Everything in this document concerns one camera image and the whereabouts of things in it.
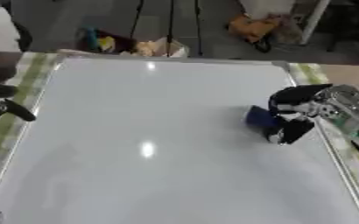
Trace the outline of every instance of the whiteboard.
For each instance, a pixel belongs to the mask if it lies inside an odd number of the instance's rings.
[[[241,123],[289,85],[270,64],[66,59],[0,184],[6,224],[356,224],[322,141]]]

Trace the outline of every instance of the white cabinet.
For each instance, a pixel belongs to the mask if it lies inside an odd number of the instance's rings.
[[[290,13],[295,0],[240,0],[253,19],[266,18],[268,14]]]

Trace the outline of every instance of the gray floor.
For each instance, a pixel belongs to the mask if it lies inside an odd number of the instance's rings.
[[[129,36],[139,0],[12,0],[12,16],[32,33],[32,51],[48,52],[72,48],[79,27],[93,26],[106,32]],[[169,0],[145,0],[135,38],[155,40],[167,35]],[[260,53],[224,25],[241,13],[236,0],[200,0],[203,57],[241,60],[287,60],[324,64],[359,64],[359,46],[341,43],[326,52],[327,35],[315,35],[307,46],[276,47]],[[194,0],[177,0],[174,37],[197,54]]]

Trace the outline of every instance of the chair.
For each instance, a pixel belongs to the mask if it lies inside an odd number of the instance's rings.
[[[332,40],[327,50],[332,52],[342,41],[359,43],[359,0],[351,0],[353,7],[344,7],[335,14]]]

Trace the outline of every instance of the checkered cloth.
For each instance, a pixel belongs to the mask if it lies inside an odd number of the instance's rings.
[[[17,65],[17,74],[6,84],[18,87],[13,101],[33,109],[58,57],[55,53],[25,53]],[[14,115],[0,118],[0,168],[20,138],[26,122]]]

